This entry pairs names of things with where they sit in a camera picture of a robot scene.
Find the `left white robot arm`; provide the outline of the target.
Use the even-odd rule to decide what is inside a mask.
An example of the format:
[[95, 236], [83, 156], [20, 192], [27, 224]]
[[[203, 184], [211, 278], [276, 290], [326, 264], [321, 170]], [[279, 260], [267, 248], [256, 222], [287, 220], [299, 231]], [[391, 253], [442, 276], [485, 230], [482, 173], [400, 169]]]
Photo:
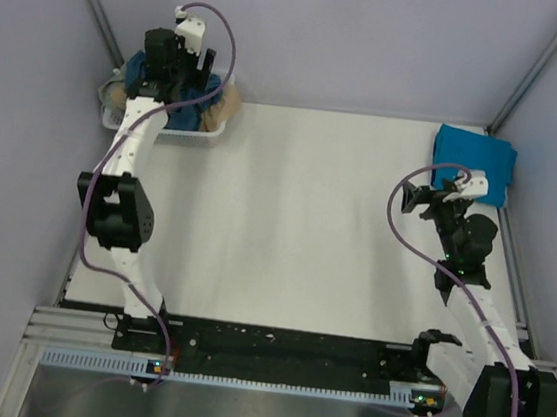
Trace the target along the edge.
[[151, 352], [166, 347], [171, 331], [155, 317], [164, 298], [141, 256], [155, 216], [139, 174], [173, 112], [200, 102], [181, 95], [184, 89], [204, 91], [207, 86], [215, 54], [202, 47], [203, 37], [183, 27], [147, 31], [144, 59], [125, 89], [125, 111], [112, 145], [95, 170], [82, 172], [77, 180], [81, 240], [96, 241], [110, 263], [101, 267], [92, 262], [85, 248], [79, 250], [80, 261], [120, 282], [125, 314], [144, 319], [135, 337]]

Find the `beige t shirt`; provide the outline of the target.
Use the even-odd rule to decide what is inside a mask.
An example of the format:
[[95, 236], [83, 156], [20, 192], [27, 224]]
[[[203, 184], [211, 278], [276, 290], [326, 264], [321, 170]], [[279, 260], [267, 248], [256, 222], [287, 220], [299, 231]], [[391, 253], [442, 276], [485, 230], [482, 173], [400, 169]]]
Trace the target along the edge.
[[227, 85], [222, 91], [219, 103], [201, 116], [202, 124], [197, 132], [216, 132], [227, 119], [236, 115], [241, 101], [239, 89], [233, 83]]

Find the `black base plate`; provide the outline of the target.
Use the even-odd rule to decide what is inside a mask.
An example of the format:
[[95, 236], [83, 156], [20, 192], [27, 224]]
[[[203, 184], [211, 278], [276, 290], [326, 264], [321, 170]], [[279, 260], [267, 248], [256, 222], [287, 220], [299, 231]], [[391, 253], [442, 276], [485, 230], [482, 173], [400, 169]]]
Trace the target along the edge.
[[410, 344], [167, 313], [162, 319], [123, 316], [113, 349], [168, 355], [181, 373], [383, 395], [398, 382], [427, 397], [447, 393]]

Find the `folded bright blue t shirt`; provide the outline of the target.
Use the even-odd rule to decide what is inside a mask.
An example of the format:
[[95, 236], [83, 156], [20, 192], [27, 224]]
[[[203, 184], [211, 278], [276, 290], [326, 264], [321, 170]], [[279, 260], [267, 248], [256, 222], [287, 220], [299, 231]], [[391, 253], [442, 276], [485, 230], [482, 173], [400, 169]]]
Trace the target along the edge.
[[484, 171], [488, 194], [478, 202], [502, 208], [512, 184], [517, 152], [508, 141], [443, 124], [434, 138], [432, 162], [456, 163], [469, 170]]

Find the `grey t shirt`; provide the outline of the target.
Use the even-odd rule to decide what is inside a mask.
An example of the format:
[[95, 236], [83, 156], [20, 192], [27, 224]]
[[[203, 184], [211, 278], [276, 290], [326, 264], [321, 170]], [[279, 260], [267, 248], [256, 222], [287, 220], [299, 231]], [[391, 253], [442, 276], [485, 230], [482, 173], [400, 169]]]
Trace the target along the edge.
[[124, 111], [126, 108], [125, 71], [115, 68], [108, 80], [98, 88], [98, 97], [103, 108]]

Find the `left aluminium frame post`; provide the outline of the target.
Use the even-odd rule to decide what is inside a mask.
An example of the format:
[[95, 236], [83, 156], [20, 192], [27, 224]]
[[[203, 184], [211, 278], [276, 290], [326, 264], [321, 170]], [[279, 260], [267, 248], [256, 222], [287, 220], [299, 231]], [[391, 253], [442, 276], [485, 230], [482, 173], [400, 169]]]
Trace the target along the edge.
[[124, 63], [124, 57], [117, 43], [117, 39], [113, 34], [110, 20], [104, 10], [101, 0], [85, 0], [87, 9], [93, 18], [97, 32], [101, 36], [101, 40], [109, 55], [109, 59], [114, 67], [120, 67]]

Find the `right aluminium frame post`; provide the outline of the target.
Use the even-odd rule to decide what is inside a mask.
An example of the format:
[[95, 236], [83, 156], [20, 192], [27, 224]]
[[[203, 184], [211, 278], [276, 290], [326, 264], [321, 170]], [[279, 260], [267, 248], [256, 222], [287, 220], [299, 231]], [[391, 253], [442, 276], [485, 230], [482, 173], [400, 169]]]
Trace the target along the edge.
[[487, 135], [496, 135], [501, 128], [509, 121], [517, 107], [525, 99], [528, 92], [535, 86], [539, 78], [546, 73], [549, 66], [554, 63], [557, 57], [557, 30], [549, 39], [547, 45], [541, 50], [537, 59], [530, 65], [528, 71], [518, 82], [515, 89], [504, 102], [503, 106], [490, 123], [485, 127]]

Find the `aluminium frame post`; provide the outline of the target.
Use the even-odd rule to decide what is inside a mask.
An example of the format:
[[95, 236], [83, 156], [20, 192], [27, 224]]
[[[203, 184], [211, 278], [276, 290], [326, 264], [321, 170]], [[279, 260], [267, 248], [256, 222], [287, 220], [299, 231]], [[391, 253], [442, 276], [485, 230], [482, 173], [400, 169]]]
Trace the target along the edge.
[[101, 36], [101, 40], [109, 55], [109, 59], [114, 67], [120, 67], [124, 63], [124, 57], [117, 43], [117, 39], [113, 34], [110, 20], [104, 10], [101, 0], [85, 0], [87, 9], [93, 18], [97, 32]]
[[535, 86], [539, 78], [546, 73], [549, 66], [554, 63], [557, 57], [557, 30], [549, 39], [547, 45], [541, 50], [537, 59], [530, 65], [528, 71], [518, 82], [515, 89], [504, 102], [503, 106], [490, 123], [485, 127], [487, 135], [496, 135], [501, 128], [509, 121], [517, 107], [525, 99], [528, 92]]

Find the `white plastic basket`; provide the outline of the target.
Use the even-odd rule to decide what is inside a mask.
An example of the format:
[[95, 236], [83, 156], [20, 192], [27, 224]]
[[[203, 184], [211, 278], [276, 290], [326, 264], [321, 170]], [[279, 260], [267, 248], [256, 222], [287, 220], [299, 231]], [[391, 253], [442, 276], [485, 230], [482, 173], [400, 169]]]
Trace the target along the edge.
[[[230, 82], [227, 85], [233, 84], [234, 77], [231, 76]], [[123, 114], [119, 114], [116, 111], [112, 111], [108, 108], [103, 108], [101, 106], [101, 124], [109, 130], [117, 131], [120, 128], [121, 121], [123, 120]], [[195, 131], [177, 131], [163, 129], [160, 133], [161, 138], [165, 138], [170, 142], [176, 143], [177, 145], [185, 145], [194, 147], [214, 147], [220, 140], [222, 140], [225, 133], [225, 128], [227, 126], [227, 121], [222, 124], [222, 126], [216, 132], [195, 132]]]

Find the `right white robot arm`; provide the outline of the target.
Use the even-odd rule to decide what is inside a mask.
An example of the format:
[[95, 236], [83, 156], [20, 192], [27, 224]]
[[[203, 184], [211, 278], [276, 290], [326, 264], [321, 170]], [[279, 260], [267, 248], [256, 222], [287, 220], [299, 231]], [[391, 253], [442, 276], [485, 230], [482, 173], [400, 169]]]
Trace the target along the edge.
[[438, 377], [462, 417], [557, 417], [557, 378], [536, 367], [520, 348], [515, 327], [494, 306], [487, 278], [498, 226], [469, 212], [471, 200], [448, 186], [443, 191], [402, 183], [402, 213], [424, 206], [421, 219], [434, 224], [443, 257], [434, 261], [434, 286], [461, 333], [428, 330], [408, 357], [414, 378]]

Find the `dark blue t shirt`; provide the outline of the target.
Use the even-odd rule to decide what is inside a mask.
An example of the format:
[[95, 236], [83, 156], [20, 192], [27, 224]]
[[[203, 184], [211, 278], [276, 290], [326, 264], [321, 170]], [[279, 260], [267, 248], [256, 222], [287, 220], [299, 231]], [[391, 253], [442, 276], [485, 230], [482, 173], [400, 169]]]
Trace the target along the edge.
[[[133, 86], [135, 82], [145, 77], [145, 59], [145, 53], [140, 50], [135, 53], [127, 62], [124, 76], [124, 88], [126, 92], [129, 92], [131, 90], [131, 86]], [[220, 86], [220, 82], [221, 78], [215, 73], [211, 73], [207, 81], [207, 86], [205, 86], [203, 90], [199, 91], [194, 88], [183, 87], [178, 92], [177, 101], [190, 101], [207, 95], [211, 91], [215, 91], [216, 89], [218, 89], [218, 87]], [[203, 113], [206, 113], [212, 106], [216, 106], [221, 98], [222, 92], [219, 92], [207, 101], [199, 102], [198, 104], [194, 104], [193, 106], [186, 106], [175, 109], [173, 112], [170, 112], [169, 121], [166, 124], [165, 128], [168, 130], [186, 132], [198, 131], [200, 125], [202, 124], [201, 116], [203, 115]]]

